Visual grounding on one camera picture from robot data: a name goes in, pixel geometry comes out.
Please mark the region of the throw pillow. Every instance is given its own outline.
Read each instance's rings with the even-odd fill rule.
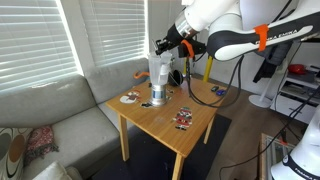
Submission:
[[[31,128],[0,128],[0,179],[20,179]]]
[[[50,164],[45,170],[38,174],[33,180],[72,180],[66,169],[57,161]]]
[[[31,132],[24,165],[28,166],[32,160],[41,157],[52,151],[59,151],[59,147],[54,143],[53,130],[51,126],[43,126]]]

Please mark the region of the black cable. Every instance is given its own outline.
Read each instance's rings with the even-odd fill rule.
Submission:
[[[190,98],[192,98],[193,101],[195,101],[196,103],[200,104],[200,105],[203,105],[203,106],[208,106],[208,107],[211,107],[211,108],[225,108],[225,107],[228,107],[232,104],[234,104],[237,99],[239,98],[240,96],[240,93],[241,93],[241,64],[242,64],[242,61],[243,61],[243,58],[244,58],[244,55],[242,55],[239,59],[239,61],[237,62],[236,66],[234,67],[233,69],[233,72],[232,72],[232,75],[231,75],[231,78],[230,78],[230,82],[228,84],[228,87],[227,89],[225,90],[225,94],[222,95],[217,101],[213,102],[213,103],[210,103],[210,104],[207,104],[203,101],[201,101],[199,98],[197,98],[194,93],[192,92],[191,90],[191,86],[190,86],[190,82],[191,82],[191,79],[190,79],[190,64],[189,64],[189,60],[186,61],[186,69],[187,69],[187,75],[186,75],[186,79],[187,79],[187,84],[188,84],[188,91],[189,91],[189,96]],[[237,96],[234,98],[234,100],[227,104],[227,105],[223,105],[223,106],[214,106],[214,104],[222,101],[222,99],[225,97],[225,95],[228,93],[230,87],[231,87],[231,83],[233,81],[233,78],[234,78],[234,75],[235,75],[235,72],[238,68],[238,91],[237,91]]]
[[[237,62],[236,66],[235,66],[234,69],[233,69],[233,72],[232,72],[232,75],[231,75],[231,78],[230,78],[230,82],[229,82],[229,84],[228,84],[228,87],[227,87],[227,90],[226,90],[226,93],[225,93],[225,94],[227,94],[227,92],[228,92],[228,90],[229,90],[229,88],[230,88],[230,86],[231,86],[231,83],[232,83],[233,78],[234,78],[234,75],[235,75],[236,68],[239,66],[239,64],[240,64],[240,60]],[[202,102],[200,99],[198,99],[196,96],[194,96],[191,88],[190,88],[189,90],[190,90],[190,94],[192,95],[192,98],[193,98],[197,103],[200,103],[201,105],[204,105],[204,104],[205,104],[205,103]],[[224,98],[224,96],[221,96],[218,101],[213,102],[213,103],[211,103],[210,105],[213,105],[213,104],[216,104],[216,103],[220,102],[223,98]]]
[[[276,18],[274,18],[274,20],[272,22],[275,22],[276,20],[279,19],[279,17],[282,15],[282,13],[288,8],[288,6],[291,4],[292,0],[288,0],[287,4],[282,8],[282,10],[280,11],[280,13],[277,15]]]
[[[259,157],[262,153],[264,153],[264,152],[271,146],[271,144],[273,143],[273,141],[274,141],[279,135],[281,135],[281,132],[282,132],[283,130],[285,130],[285,129],[289,126],[289,124],[290,124],[290,123],[294,120],[294,118],[299,114],[299,112],[301,111],[301,109],[310,101],[311,98],[313,98],[313,96],[315,96],[315,95],[318,93],[318,91],[320,91],[320,86],[317,87],[317,89],[313,92],[313,94],[312,94],[306,101],[304,101],[299,107],[297,107],[294,111],[292,111],[292,112],[290,113],[290,115],[289,115],[290,120],[289,120],[289,121],[287,122],[287,124],[273,137],[273,139],[270,141],[270,143],[269,143],[261,152],[259,152],[259,153],[258,153],[257,155],[255,155],[254,157],[252,157],[252,158],[250,158],[250,159],[248,159],[248,160],[246,160],[246,161],[243,161],[243,162],[241,162],[241,163],[238,163],[238,164],[235,164],[235,165],[232,165],[232,166],[225,166],[225,167],[220,168],[220,171],[219,171],[219,178],[220,178],[220,180],[221,180],[221,172],[222,172],[223,169],[232,168],[232,167],[235,167],[235,166],[239,166],[239,165],[245,164],[245,163],[247,163],[247,162],[249,162],[249,161],[251,161],[251,160]]]
[[[206,54],[206,51],[203,52],[203,53],[201,54],[201,56],[200,56],[197,60],[194,60],[193,62],[198,62],[198,61],[203,57],[203,55],[205,55],[205,54]]]
[[[299,44],[298,48],[297,48],[296,51],[294,52],[294,54],[293,54],[290,62],[288,63],[288,66],[289,66],[289,64],[291,64],[292,60],[293,60],[294,57],[296,56],[298,50],[300,49],[300,46],[301,46],[301,43]],[[286,77],[287,72],[288,72],[288,68],[286,68],[286,70],[285,70],[285,72],[284,72],[284,74],[283,74],[283,76],[282,76],[282,79],[281,79],[280,84],[279,84],[278,89],[277,89],[276,97],[275,97],[275,99],[274,99],[274,110],[275,110],[276,112],[278,112],[278,111],[277,111],[277,98],[278,98],[278,96],[279,96],[279,94],[280,94],[280,87],[281,87],[281,84],[283,83],[284,78]],[[288,126],[288,129],[289,129],[289,131],[293,134],[293,136],[295,136],[295,138],[300,141],[300,137],[299,137],[296,133],[294,133],[294,132],[292,131],[292,129],[290,128],[290,126]]]

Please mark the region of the table top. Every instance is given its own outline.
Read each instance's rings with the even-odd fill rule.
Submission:
[[[206,103],[212,103],[220,98],[211,92],[213,86],[214,84],[211,83],[191,79],[193,93]],[[167,91],[167,96],[170,96],[171,99],[161,107],[141,107],[141,103],[148,102],[150,99],[151,88],[149,87],[149,81],[112,98],[106,102],[106,105],[174,152],[187,157],[206,130],[217,109],[201,106],[194,102],[189,97],[186,81],[179,87],[167,85],[167,90],[173,90],[174,92],[168,93]],[[121,103],[120,98],[130,91],[138,91],[140,93],[139,102],[133,104]],[[172,120],[182,107],[189,107],[192,112],[192,124],[186,131],[176,129],[175,127],[178,124]]]

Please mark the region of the window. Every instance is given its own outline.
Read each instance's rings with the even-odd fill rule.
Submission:
[[[79,1],[96,66],[145,57],[147,0]]]
[[[0,4],[0,92],[77,74],[55,0]]]

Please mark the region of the dark rug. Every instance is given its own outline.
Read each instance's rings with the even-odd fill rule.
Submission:
[[[203,143],[204,133],[185,159],[181,173],[182,180],[206,179],[230,123],[230,119],[216,115],[208,143],[206,145]],[[172,178],[176,153],[169,148],[148,134],[141,133],[129,141],[129,149],[129,160],[126,162],[122,160],[121,148],[119,148],[119,153],[112,162],[92,179],[166,180]]]

